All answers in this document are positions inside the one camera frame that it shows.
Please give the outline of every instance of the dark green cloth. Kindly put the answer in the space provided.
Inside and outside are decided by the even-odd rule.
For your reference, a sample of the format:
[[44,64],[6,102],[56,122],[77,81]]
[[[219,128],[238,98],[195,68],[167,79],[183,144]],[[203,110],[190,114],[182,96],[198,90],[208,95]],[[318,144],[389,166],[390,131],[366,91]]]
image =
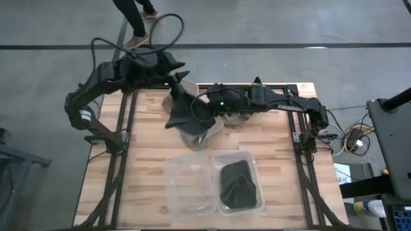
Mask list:
[[252,181],[250,166],[246,160],[224,166],[220,181],[220,199],[228,208],[243,209],[256,206],[256,185]]

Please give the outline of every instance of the wooden table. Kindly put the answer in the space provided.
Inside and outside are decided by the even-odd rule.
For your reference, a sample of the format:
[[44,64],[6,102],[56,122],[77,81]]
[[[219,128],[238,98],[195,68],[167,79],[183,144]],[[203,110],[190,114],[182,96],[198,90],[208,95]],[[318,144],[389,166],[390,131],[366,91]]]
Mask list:
[[[298,85],[300,96],[316,96],[312,83],[294,84]],[[171,220],[164,188],[164,160],[192,151],[185,147],[178,130],[164,129],[168,114],[161,103],[167,93],[139,91],[117,228],[306,228],[288,118],[286,112],[278,110],[253,115],[241,126],[224,128],[208,140],[203,150],[207,155],[251,151],[263,186],[265,209],[245,217],[224,217],[216,211],[185,222]],[[104,98],[100,121],[111,130],[116,128],[121,97],[116,92]],[[104,145],[94,146],[91,157],[104,150]],[[321,196],[338,218],[348,224],[329,150],[319,148],[314,165]],[[84,221],[100,201],[108,166],[108,154],[88,165],[74,225]],[[316,219],[312,198],[310,204]]]

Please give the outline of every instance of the black pants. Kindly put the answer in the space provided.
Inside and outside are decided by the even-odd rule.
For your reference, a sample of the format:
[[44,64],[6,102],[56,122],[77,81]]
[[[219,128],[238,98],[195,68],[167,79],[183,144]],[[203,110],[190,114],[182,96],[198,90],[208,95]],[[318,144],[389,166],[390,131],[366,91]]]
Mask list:
[[[150,0],[136,0],[143,6],[143,10],[146,13],[154,13],[154,7]],[[143,37],[146,35],[146,30],[144,28],[143,19],[141,18],[140,12],[137,9],[134,0],[113,0],[117,8],[126,17],[128,23],[134,30],[134,36]]]

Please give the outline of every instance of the shoe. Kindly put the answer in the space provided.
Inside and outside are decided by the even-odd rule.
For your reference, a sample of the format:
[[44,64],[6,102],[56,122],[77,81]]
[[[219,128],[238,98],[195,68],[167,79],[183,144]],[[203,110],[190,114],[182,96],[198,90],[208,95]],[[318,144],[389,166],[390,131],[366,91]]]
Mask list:
[[143,36],[143,37],[133,36],[130,39],[130,41],[124,43],[123,46],[126,49],[133,49],[133,48],[139,47],[141,44],[145,43],[149,38],[150,38],[150,36],[148,35],[148,33],[146,33],[146,35]]
[[156,19],[159,17],[159,12],[157,12],[157,10],[154,10],[154,13],[149,14],[146,13],[144,10],[142,12],[140,12],[141,17],[144,19]]

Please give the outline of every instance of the gray floor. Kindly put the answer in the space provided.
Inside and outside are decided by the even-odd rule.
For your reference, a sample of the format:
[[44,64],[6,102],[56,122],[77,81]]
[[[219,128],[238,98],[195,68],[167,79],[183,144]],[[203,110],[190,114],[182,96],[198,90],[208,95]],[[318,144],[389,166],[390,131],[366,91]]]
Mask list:
[[[411,42],[411,15],[401,0],[155,0],[161,12],[186,20],[181,44]],[[0,1],[0,45],[88,44],[117,40],[122,15],[109,0]],[[162,22],[154,42],[176,34],[176,21]],[[132,34],[128,28],[126,39]],[[173,50],[198,82],[313,82],[328,108],[364,105],[411,86],[410,48],[372,49],[187,49]],[[98,62],[113,51],[97,51]],[[70,127],[64,98],[91,71],[90,51],[0,50],[0,126],[10,145],[53,159],[34,167],[12,230],[66,228],[73,221],[90,146],[86,132]],[[335,111],[345,128],[364,108]],[[384,162],[376,139],[370,155],[376,174]],[[343,153],[335,162],[358,162]],[[354,226],[367,221],[350,218]]]

